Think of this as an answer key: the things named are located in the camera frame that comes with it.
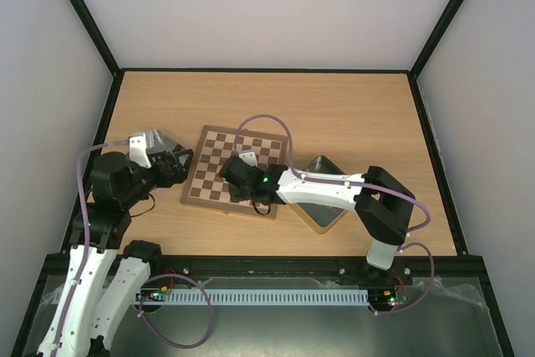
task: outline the chessboard square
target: chessboard square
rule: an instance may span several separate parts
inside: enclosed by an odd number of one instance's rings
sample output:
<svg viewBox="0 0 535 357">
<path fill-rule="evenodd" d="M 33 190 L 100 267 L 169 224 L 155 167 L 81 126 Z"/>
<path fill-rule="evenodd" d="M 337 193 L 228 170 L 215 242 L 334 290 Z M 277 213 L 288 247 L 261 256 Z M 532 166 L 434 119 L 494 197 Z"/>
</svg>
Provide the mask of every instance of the chessboard square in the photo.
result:
<svg viewBox="0 0 535 357">
<path fill-rule="evenodd" d="M 221 193 L 219 197 L 219 202 L 230 202 L 231 201 L 231 195 L 228 192 Z"/>
<path fill-rule="evenodd" d="M 202 188 L 202 183 L 204 180 L 202 179 L 193 179 L 191 181 L 191 187 L 193 188 Z"/>
<path fill-rule="evenodd" d="M 223 190 L 223 182 L 222 181 L 214 181 L 213 185 L 211 186 L 212 190 L 215 191 L 222 191 Z"/>
<path fill-rule="evenodd" d="M 220 191 L 210 191 L 210 199 L 213 201 L 219 201 L 219 196 L 221 195 Z"/>
<path fill-rule="evenodd" d="M 216 180 L 216 173 L 213 171 L 207 171 L 204 180 L 214 181 Z"/>
<path fill-rule="evenodd" d="M 210 193 L 211 193 L 211 190 L 206 190 L 203 188 L 201 190 L 201 195 L 199 196 L 199 198 L 202 198 L 203 200 L 207 200 L 210 197 Z"/>
<path fill-rule="evenodd" d="M 200 188 L 191 188 L 190 189 L 190 196 L 193 196 L 193 197 L 197 198 L 200 195 L 201 195 L 201 189 Z"/>
<path fill-rule="evenodd" d="M 268 163 L 268 159 L 269 157 L 268 156 L 265 156 L 265 155 L 259 155 L 257 156 L 257 160 L 258 160 L 258 164 L 261 165 L 261 164 L 264 164 L 266 165 Z"/>
</svg>

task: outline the wooden tabletop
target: wooden tabletop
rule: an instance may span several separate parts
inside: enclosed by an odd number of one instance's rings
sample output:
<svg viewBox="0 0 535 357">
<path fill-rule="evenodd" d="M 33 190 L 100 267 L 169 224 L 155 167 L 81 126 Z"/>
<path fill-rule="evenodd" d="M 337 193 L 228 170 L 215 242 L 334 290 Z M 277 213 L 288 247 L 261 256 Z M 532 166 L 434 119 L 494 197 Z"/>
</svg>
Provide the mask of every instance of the wooden tabletop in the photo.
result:
<svg viewBox="0 0 535 357">
<path fill-rule="evenodd" d="M 195 149 L 204 125 L 237 127 L 256 114 L 286 122 L 296 167 L 323 154 L 346 173 L 366 172 L 370 165 L 385 168 L 431 210 L 431 224 L 411 233 L 411 240 L 435 255 L 456 254 L 404 74 L 127 72 L 107 140 L 160 128 Z M 247 128 L 283 134 L 271 120 Z M 226 215 L 181 205 L 182 189 L 155 190 L 155 210 L 133 219 L 123 246 L 142 239 L 158 242 L 165 254 L 360 256 L 369 245 L 354 213 L 319 235 L 288 206 L 278 208 L 274 221 Z M 149 206 L 150 201 L 140 202 L 132 213 Z M 423 219 L 415 208 L 411 224 Z"/>
</svg>

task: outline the wire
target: wire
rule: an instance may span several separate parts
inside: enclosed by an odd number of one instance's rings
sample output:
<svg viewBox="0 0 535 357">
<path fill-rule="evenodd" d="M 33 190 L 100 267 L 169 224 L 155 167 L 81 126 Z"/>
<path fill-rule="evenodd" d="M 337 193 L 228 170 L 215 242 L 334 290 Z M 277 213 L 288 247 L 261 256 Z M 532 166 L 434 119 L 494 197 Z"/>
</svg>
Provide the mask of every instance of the wire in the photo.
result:
<svg viewBox="0 0 535 357">
<path fill-rule="evenodd" d="M 177 347 L 178 349 L 194 349 L 195 347 L 200 346 L 201 344 L 203 344 L 204 342 L 206 342 L 208 340 L 208 338 L 210 337 L 210 335 L 213 332 L 214 327 L 215 327 L 216 321 L 214 319 L 215 318 L 214 317 L 214 310 L 213 310 L 213 307 L 211 306 L 210 296 L 208 296 L 208 293 L 206 292 L 206 290 L 199 283 L 197 283 L 196 281 L 194 281 L 191 278 L 188 278 L 187 276 L 182 276 L 182 275 L 179 275 L 179 274 L 176 274 L 176 273 L 166 273 L 166 274 L 163 274 L 163 275 L 154 276 L 153 278 L 150 278 L 149 280 L 147 280 L 144 284 L 147 284 L 147 283 L 150 283 L 150 282 L 154 282 L 155 280 L 163 279 L 163 278 L 182 279 L 182 280 L 185 280 L 186 282 L 192 284 L 193 286 L 195 286 L 199 290 L 201 290 L 201 293 L 204 296 L 204 298 L 206 300 L 206 305 L 208 307 L 208 315 L 210 316 L 210 321 L 208 322 L 208 328 L 206 328 L 206 332 L 202 336 L 201 340 L 199 340 L 198 342 L 196 342 L 194 344 L 180 344 L 180 343 L 173 342 L 172 340 L 169 340 L 168 338 L 166 338 L 163 334 L 161 334 L 158 331 L 158 329 L 156 329 L 154 326 L 152 326 L 152 323 L 145 316 L 144 311 L 143 311 L 143 302 L 145 300 L 143 298 L 140 300 L 140 304 L 138 306 L 138 311 L 139 311 L 138 317 L 141 317 L 141 319 L 143 319 L 143 322 L 145 322 L 145 324 L 149 327 L 149 329 L 152 331 L 152 333 L 158 339 L 162 340 L 164 343 L 168 344 L 169 346 Z"/>
<path fill-rule="evenodd" d="M 430 292 L 431 287 L 433 286 L 433 279 L 435 278 L 435 262 L 433 261 L 431 250 L 427 248 L 427 246 L 425 246 L 421 242 L 410 242 L 406 246 L 401 247 L 400 251 L 404 251 L 407 248 L 413 247 L 413 246 L 422 247 L 425 250 L 425 252 L 427 252 L 427 255 L 429 256 L 429 262 L 431 265 L 431 275 L 429 277 L 429 283 L 427 284 L 427 288 L 425 288 L 424 293 L 414 303 L 409 304 L 406 307 L 403 307 L 402 309 L 394 309 L 392 311 L 379 312 L 379 311 L 376 311 L 374 307 L 370 304 L 369 309 L 371 309 L 375 315 L 393 315 L 393 314 L 402 313 L 410 309 L 413 309 L 416 305 L 421 303 L 423 299 L 425 298 L 425 296 L 427 296 L 427 294 Z"/>
<path fill-rule="evenodd" d="M 392 274 L 395 279 L 400 283 L 401 290 L 403 290 L 403 293 L 405 293 L 405 296 L 407 295 L 407 289 L 405 288 L 405 284 L 403 283 L 403 280 L 401 280 L 400 275 L 398 275 L 396 272 Z"/>
<path fill-rule="evenodd" d="M 150 212 L 150 211 L 152 211 L 154 208 L 156 208 L 156 199 L 154 198 L 154 196 L 153 196 L 152 194 L 149 194 L 149 197 L 150 197 L 150 199 L 152 200 L 152 207 L 150 207 L 150 208 L 147 209 L 146 211 L 137 213 L 137 214 L 135 214 L 135 215 L 131 215 L 130 217 L 140 217 L 141 215 L 145 215 L 147 212 Z"/>
<path fill-rule="evenodd" d="M 255 210 L 255 212 L 260 215 L 261 217 L 265 217 L 266 215 L 269 215 L 269 212 L 271 212 L 271 204 L 269 204 L 267 206 L 267 212 L 266 213 L 261 213 L 260 210 L 258 209 L 257 207 L 257 203 L 256 202 L 252 202 L 252 208 Z"/>
<path fill-rule="evenodd" d="M 166 268 L 166 269 L 164 269 L 164 273 L 174 273 L 174 274 L 176 274 L 176 271 L 173 268 Z M 175 281 L 176 281 L 175 278 L 171 278 L 171 290 L 175 289 Z"/>
<path fill-rule="evenodd" d="M 306 177 L 304 172 L 300 172 L 297 169 L 295 169 L 294 164 L 293 164 L 292 134 L 290 133 L 290 129 L 288 128 L 288 126 L 282 120 L 280 120 L 277 116 L 273 116 L 273 115 L 254 115 L 254 116 L 249 117 L 248 119 L 245 119 L 238 126 L 237 131 L 236 131 L 236 137 L 234 138 L 234 144 L 232 146 L 233 152 L 235 154 L 237 153 L 237 140 L 238 140 L 238 137 L 240 136 L 240 134 L 242 133 L 243 126 L 246 125 L 251 120 L 256 120 L 256 119 L 261 119 L 261 118 L 271 119 L 271 120 L 277 121 L 284 128 L 284 131 L 286 131 L 286 136 L 288 137 L 288 162 L 289 162 L 288 164 L 290 166 L 290 171 L 293 173 L 294 176 L 296 176 L 299 180 L 308 181 L 308 182 L 311 182 L 311 183 L 335 184 L 335 185 L 339 185 L 339 186 L 345 186 L 345 184 L 346 184 L 345 181 Z M 407 202 L 419 207 L 425 214 L 425 220 L 422 223 L 418 224 L 418 225 L 415 225 L 413 227 L 409 227 L 407 229 L 407 232 L 413 232 L 414 230 L 418 230 L 418 229 L 421 229 L 423 227 L 426 227 L 429 224 L 429 222 L 431 221 L 431 213 L 430 213 L 429 209 L 427 209 L 427 207 L 424 204 L 422 204 L 421 202 L 417 201 L 414 198 L 411 198 L 410 196 L 407 196 L 406 194 L 403 194 L 402 192 L 394 191 L 394 190 L 391 190 L 390 188 L 387 188 L 387 187 L 376 186 L 375 184 L 371 184 L 371 183 L 363 183 L 361 181 L 350 181 L 349 185 L 350 186 L 359 186 L 359 187 L 363 187 L 363 188 L 369 188 L 370 190 L 383 192 L 385 194 L 390 194 L 392 196 L 397 196 L 398 198 L 400 198 L 400 199 L 402 199 L 404 201 L 407 201 Z"/>
<path fill-rule="evenodd" d="M 99 144 L 99 145 L 93 145 L 89 147 L 88 149 L 84 150 L 78 157 L 78 160 L 76 162 L 76 181 L 78 185 L 78 197 L 80 199 L 80 210 L 82 211 L 82 220 L 84 221 L 84 252 L 82 254 L 82 260 L 80 261 L 80 266 L 78 267 L 78 270 L 76 271 L 76 274 L 74 275 L 74 281 L 73 283 L 79 283 L 80 278 L 82 277 L 82 272 L 84 271 L 85 265 L 88 260 L 89 256 L 89 215 L 87 212 L 87 201 L 85 198 L 84 193 L 84 177 L 82 176 L 82 165 L 84 164 L 85 157 L 93 152 L 94 150 L 99 150 L 101 148 L 105 148 L 107 146 L 115 146 L 115 145 L 127 145 L 128 141 L 116 141 L 116 142 L 108 142 L 105 144 Z M 58 320 L 58 326 L 56 328 L 56 334 L 53 337 L 53 343 L 59 346 L 59 340 L 61 339 L 61 332 L 65 325 L 65 320 L 67 318 L 67 312 L 69 311 L 69 307 L 71 302 L 73 301 L 74 292 L 76 291 L 76 285 L 71 285 L 69 292 L 67 293 L 67 298 L 65 299 L 65 304 L 61 310 L 61 314 L 59 315 Z M 58 353 L 58 349 L 52 350 L 52 353 L 50 353 L 51 357 L 55 357 Z"/>
</svg>

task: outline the black metal frame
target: black metal frame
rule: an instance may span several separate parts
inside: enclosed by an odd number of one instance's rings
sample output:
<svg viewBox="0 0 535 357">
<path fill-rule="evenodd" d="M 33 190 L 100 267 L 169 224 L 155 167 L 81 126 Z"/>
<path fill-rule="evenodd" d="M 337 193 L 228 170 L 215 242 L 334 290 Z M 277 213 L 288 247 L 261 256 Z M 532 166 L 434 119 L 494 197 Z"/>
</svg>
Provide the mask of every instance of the black metal frame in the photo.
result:
<svg viewBox="0 0 535 357">
<path fill-rule="evenodd" d="M 110 274 L 115 274 L 119 266 L 120 258 L 112 265 Z M 295 257 L 295 258 L 270 258 L 270 257 L 195 257 L 195 256 L 164 256 L 163 264 L 181 273 L 187 268 L 188 276 L 194 279 L 214 277 L 292 277 L 292 278 L 317 278 L 321 280 L 333 280 L 341 284 L 358 284 L 360 288 L 367 290 L 390 289 L 392 283 L 359 282 L 356 275 L 364 266 L 365 257 Z M 512 346 L 507 336 L 507 331 L 498 308 L 491 282 L 487 275 L 485 263 L 481 257 L 434 257 L 436 274 L 442 278 L 477 278 L 481 285 L 483 297 L 490 309 L 492 323 L 496 330 L 498 343 L 502 348 L 503 355 L 512 356 Z M 397 257 L 395 266 L 398 273 L 410 270 L 410 276 L 404 273 L 405 280 L 421 278 L 429 275 L 429 258 L 423 257 Z M 33 316 L 36 314 L 39 300 L 44 291 L 44 285 L 49 276 L 64 276 L 69 267 L 69 257 L 63 254 L 50 254 L 47 256 L 42 272 L 38 278 L 32 301 L 23 320 L 18 334 L 12 357 L 23 355 L 24 347 L 28 340 L 32 327 Z"/>
<path fill-rule="evenodd" d="M 436 23 L 430 37 L 427 39 L 424 48 L 415 61 L 410 71 L 400 70 L 377 70 L 377 69 L 121 69 L 115 62 L 115 59 L 106 44 L 96 22 L 91 16 L 84 0 L 70 0 L 80 20 L 88 31 L 89 36 L 94 42 L 94 45 L 99 50 L 102 59 L 105 61 L 110 72 L 114 76 L 113 83 L 110 88 L 110 94 L 106 101 L 104 112 L 97 129 L 97 134 L 94 139 L 95 144 L 102 143 L 106 137 L 111 116 L 114 111 L 115 102 L 119 95 L 120 86 L 127 71 L 183 71 L 183 72 L 244 72 L 244 73 L 272 73 L 272 72 L 287 72 L 287 73 L 336 73 L 336 74 L 405 74 L 409 80 L 410 89 L 415 101 L 415 107 L 420 119 L 422 132 L 425 137 L 425 143 L 429 151 L 431 164 L 435 172 L 436 181 L 438 183 L 439 191 L 442 197 L 446 217 L 450 225 L 451 235 L 457 251 L 457 257 L 434 257 L 436 272 L 445 278 L 478 278 L 481 283 L 483 295 L 491 310 L 492 322 L 497 332 L 498 341 L 502 347 L 504 355 L 513 355 L 512 346 L 507 336 L 505 325 L 502 321 L 502 316 L 497 305 L 492 286 L 487 275 L 485 264 L 481 257 L 468 255 L 466 241 L 463 237 L 461 225 L 456 214 L 455 205 L 453 203 L 450 189 L 446 181 L 446 175 L 439 151 L 436 146 L 436 140 L 433 135 L 429 118 L 427 116 L 425 105 L 421 97 L 420 89 L 418 88 L 417 79 L 429 61 L 433 51 L 440 42 L 442 36 L 449 27 L 451 21 L 455 17 L 457 11 L 461 7 L 464 0 L 450 0 L 438 22 Z M 89 160 L 84 173 L 84 183 L 87 183 L 89 171 L 93 164 L 94 158 L 98 153 L 94 153 Z M 27 313 L 24 317 L 17 342 L 13 349 L 12 356 L 22 355 L 26 340 L 29 335 L 29 330 L 33 322 L 39 300 L 41 299 L 44 284 L 48 276 L 51 275 L 65 275 L 69 258 L 64 255 L 68 248 L 68 240 L 71 232 L 71 223 L 74 215 L 78 212 L 78 202 L 74 205 L 71 219 L 67 228 L 67 233 L 62 244 L 62 253 L 48 255 L 41 274 L 36 283 L 28 306 Z M 190 276 L 193 278 L 204 278 L 218 275 L 292 275 L 292 276 L 306 276 L 315 278 L 331 278 L 341 283 L 351 273 L 357 272 L 359 267 L 364 263 L 364 257 L 354 258 L 339 258 L 339 257 L 324 257 L 324 258 L 257 258 L 257 257 L 187 257 L 187 256 L 165 256 L 165 265 L 174 268 L 177 271 L 182 271 L 183 268 L 188 268 Z M 426 276 L 429 274 L 430 263 L 428 258 L 424 257 L 397 257 L 395 260 L 397 266 L 407 267 L 414 276 Z M 119 258 L 112 266 L 111 272 L 114 273 L 119 264 Z M 340 275 L 340 269 L 343 268 L 346 272 Z M 385 285 L 377 286 L 373 283 L 359 283 L 361 288 L 374 289 L 383 288 Z"/>
</svg>

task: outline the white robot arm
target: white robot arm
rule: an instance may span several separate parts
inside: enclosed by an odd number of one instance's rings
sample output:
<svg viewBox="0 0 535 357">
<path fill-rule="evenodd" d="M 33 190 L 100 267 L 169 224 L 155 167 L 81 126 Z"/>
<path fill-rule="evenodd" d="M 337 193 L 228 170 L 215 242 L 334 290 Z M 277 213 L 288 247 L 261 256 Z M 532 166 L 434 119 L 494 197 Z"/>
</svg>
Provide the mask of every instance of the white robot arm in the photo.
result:
<svg viewBox="0 0 535 357">
<path fill-rule="evenodd" d="M 219 176 L 229 183 L 234 201 L 265 205 L 308 202 L 356 212 L 372 237 L 366 259 L 376 268 L 389 269 L 405 242 L 414 205 L 384 193 L 375 198 L 377 191 L 366 188 L 366 183 L 414 196 L 380 167 L 371 166 L 368 172 L 353 175 L 309 173 L 286 165 L 270 165 L 262 171 L 256 156 L 246 151 L 231 156 Z"/>
</svg>

